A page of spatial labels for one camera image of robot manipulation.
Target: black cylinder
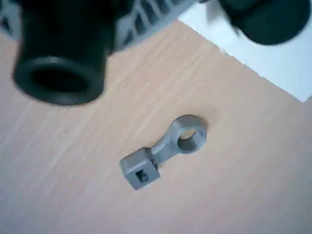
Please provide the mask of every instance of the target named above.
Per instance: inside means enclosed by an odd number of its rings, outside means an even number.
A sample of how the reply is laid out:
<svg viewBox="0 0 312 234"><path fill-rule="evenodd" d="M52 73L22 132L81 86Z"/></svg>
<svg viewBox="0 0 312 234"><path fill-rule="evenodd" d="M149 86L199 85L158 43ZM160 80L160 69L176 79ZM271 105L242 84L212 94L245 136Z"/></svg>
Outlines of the black cylinder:
<svg viewBox="0 0 312 234"><path fill-rule="evenodd" d="M13 80L26 94L52 104L77 105L104 89L112 38L98 0L21 3L22 37Z"/></svg>

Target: gray plastic part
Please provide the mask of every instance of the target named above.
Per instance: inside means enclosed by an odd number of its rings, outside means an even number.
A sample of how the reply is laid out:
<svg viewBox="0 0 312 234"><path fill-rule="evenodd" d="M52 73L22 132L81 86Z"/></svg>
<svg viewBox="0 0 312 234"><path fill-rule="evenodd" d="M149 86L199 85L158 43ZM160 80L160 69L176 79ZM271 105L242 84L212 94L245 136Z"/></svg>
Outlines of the gray plastic part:
<svg viewBox="0 0 312 234"><path fill-rule="evenodd" d="M194 131L188 139L183 133ZM122 172L134 189L140 189L159 178L158 165L176 154L191 154L207 140L206 124L197 116L175 119L165 135L151 148L142 148L120 161Z"/></svg>
<svg viewBox="0 0 312 234"><path fill-rule="evenodd" d="M0 0L0 29L14 40L20 39L20 7L10 0Z"/></svg>
<svg viewBox="0 0 312 234"><path fill-rule="evenodd" d="M132 11L116 26L115 51L140 43L161 30L196 0L135 0Z"/></svg>

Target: white paper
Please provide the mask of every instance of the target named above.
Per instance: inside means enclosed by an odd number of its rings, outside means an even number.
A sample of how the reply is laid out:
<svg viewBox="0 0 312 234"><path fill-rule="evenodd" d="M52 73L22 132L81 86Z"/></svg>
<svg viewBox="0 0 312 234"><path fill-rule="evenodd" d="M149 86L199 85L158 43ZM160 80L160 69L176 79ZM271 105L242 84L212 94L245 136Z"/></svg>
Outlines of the white paper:
<svg viewBox="0 0 312 234"><path fill-rule="evenodd" d="M258 45L236 32L217 0L195 4L179 20L298 100L311 96L311 19L299 36L278 46Z"/></svg>

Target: round hole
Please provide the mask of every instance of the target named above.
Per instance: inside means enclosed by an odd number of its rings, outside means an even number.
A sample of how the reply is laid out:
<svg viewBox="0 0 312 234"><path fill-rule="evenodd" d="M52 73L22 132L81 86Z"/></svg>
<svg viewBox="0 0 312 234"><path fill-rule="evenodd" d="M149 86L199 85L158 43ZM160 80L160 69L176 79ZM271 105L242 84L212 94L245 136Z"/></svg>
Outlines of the round hole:
<svg viewBox="0 0 312 234"><path fill-rule="evenodd" d="M184 132L178 139L178 147L185 153L191 153L198 149L199 140L202 136L200 132L195 130L190 130Z"/></svg>
<svg viewBox="0 0 312 234"><path fill-rule="evenodd" d="M191 136L193 136L195 133L195 130L187 130L186 132L184 132L179 139L180 140L186 140L188 138L190 138Z"/></svg>
<svg viewBox="0 0 312 234"><path fill-rule="evenodd" d="M50 92L84 93L88 90L88 83L83 77L66 70L36 70L31 74L31 79Z"/></svg>

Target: wooden table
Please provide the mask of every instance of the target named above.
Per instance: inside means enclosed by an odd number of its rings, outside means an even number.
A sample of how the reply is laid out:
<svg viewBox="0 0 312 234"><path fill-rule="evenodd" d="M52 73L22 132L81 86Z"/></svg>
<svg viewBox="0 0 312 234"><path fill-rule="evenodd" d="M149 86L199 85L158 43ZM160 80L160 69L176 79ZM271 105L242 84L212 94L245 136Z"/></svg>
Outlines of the wooden table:
<svg viewBox="0 0 312 234"><path fill-rule="evenodd" d="M105 95L73 108L12 85L0 38L1 234L311 234L312 100L300 103L176 22L109 61ZM134 191L119 161L173 119L202 150Z"/></svg>

